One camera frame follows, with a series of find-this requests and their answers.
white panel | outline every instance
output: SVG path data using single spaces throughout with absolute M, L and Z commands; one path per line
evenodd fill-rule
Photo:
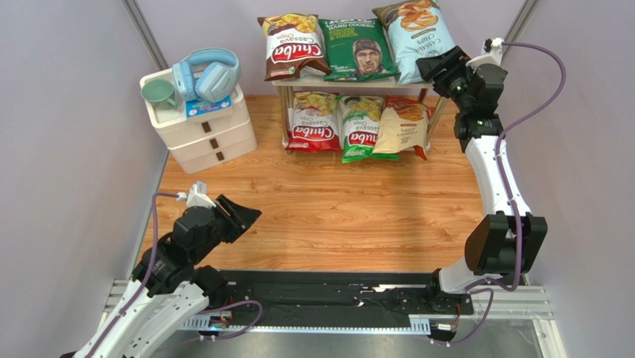
M 323 19 L 372 19 L 374 7 L 399 0 L 137 0 L 170 65 L 203 47 L 225 47 L 242 64 L 244 92 L 274 94 L 265 77 L 265 36 L 259 16 L 313 13 Z M 472 56 L 488 37 L 503 37 L 523 0 L 440 0 L 455 42 Z
M 126 278 L 166 148 L 119 1 L 0 5 L 0 356 L 59 357 Z
M 635 350 L 635 2 L 542 1 L 520 41 L 558 53 L 564 91 L 508 136 L 518 186 L 549 233 L 531 271 L 543 284 L 569 357 Z M 508 125 L 560 78 L 544 54 L 515 48 L 499 114 Z

headphones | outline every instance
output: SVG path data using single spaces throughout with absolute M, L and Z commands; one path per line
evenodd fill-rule
M 195 80 L 192 67 L 204 63 L 210 65 Z M 172 66 L 174 85 L 184 101 L 222 101 L 232 92 L 240 74 L 236 54 L 224 48 L 202 48 Z

shelf rack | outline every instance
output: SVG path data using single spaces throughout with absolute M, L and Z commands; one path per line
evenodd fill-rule
M 272 84 L 278 90 L 280 98 L 280 109 L 282 113 L 282 146 L 287 148 L 288 131 L 293 116 L 293 95 L 295 87 L 334 87 L 334 88 L 377 88 L 377 89 L 415 89 L 419 90 L 418 101 L 423 103 L 423 99 L 427 96 L 428 90 L 432 89 L 432 84 L 421 82 L 418 84 L 398 85 L 396 78 L 380 78 L 373 81 L 352 82 L 352 81 L 324 81 L 321 76 L 305 76 L 298 79 L 272 81 Z M 426 149 L 430 147 L 430 138 L 435 131 L 439 119 L 446 108 L 448 99 L 439 97 L 435 112 L 429 119 Z

chip bag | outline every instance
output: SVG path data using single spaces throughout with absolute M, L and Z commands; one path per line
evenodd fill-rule
M 398 74 L 378 19 L 319 20 L 326 61 L 326 81 L 368 81 Z
M 373 154 L 399 153 L 418 146 L 417 155 L 426 159 L 424 148 L 431 115 L 431 108 L 414 99 L 387 95 Z
M 337 95 L 333 93 L 296 92 L 287 149 L 341 151 L 337 106 Z
M 437 0 L 404 1 L 373 9 L 388 32 L 399 84 L 421 82 L 415 61 L 434 57 L 455 47 Z
M 322 39 L 316 32 L 317 17 L 287 13 L 259 17 L 258 23 L 267 38 L 265 81 L 298 78 L 305 66 L 322 75 L 331 73 L 324 59 Z
M 373 147 L 382 118 L 381 97 L 341 96 L 340 114 L 343 119 L 344 155 L 342 163 L 365 158 L 399 160 L 396 154 L 374 154 Z

green cup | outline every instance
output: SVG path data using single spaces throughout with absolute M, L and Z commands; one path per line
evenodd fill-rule
M 174 87 L 168 80 L 157 78 L 141 88 L 141 97 L 160 110 L 171 110 L 177 107 Z

